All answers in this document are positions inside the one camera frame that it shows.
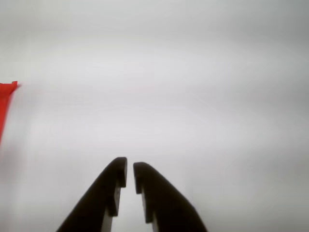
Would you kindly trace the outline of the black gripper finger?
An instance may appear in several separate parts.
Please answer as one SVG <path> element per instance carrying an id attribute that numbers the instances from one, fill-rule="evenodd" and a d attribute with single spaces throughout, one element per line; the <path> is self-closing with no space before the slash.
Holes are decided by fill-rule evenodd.
<path id="1" fill-rule="evenodd" d="M 126 187 L 127 158 L 111 161 L 58 228 L 59 232 L 110 232 Z"/>
<path id="2" fill-rule="evenodd" d="M 154 232 L 207 232 L 195 208 L 155 168 L 133 164 L 136 193 L 142 197 L 145 222 Z"/>

